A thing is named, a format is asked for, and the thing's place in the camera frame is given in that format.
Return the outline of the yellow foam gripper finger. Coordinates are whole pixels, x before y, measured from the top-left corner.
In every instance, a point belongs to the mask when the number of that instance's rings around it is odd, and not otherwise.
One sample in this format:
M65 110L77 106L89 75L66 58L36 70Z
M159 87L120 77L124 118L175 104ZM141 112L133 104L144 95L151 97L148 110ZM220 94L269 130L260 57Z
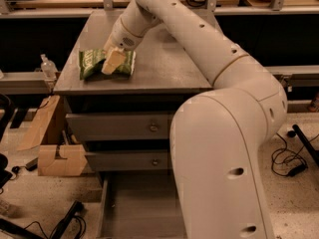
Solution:
M102 73L110 75L120 64L126 59L126 52L124 49L112 48L106 55L102 67Z

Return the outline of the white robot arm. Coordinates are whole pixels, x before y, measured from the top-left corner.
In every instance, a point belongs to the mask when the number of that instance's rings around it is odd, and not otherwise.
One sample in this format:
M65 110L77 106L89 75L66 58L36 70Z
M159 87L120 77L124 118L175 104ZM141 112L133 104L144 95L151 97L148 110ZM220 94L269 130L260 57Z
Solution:
M170 156L188 239L275 239L258 149L285 122L281 84L214 19L180 0L132 0L115 23L103 65L112 73L147 30L164 23L211 84L183 103L170 127Z

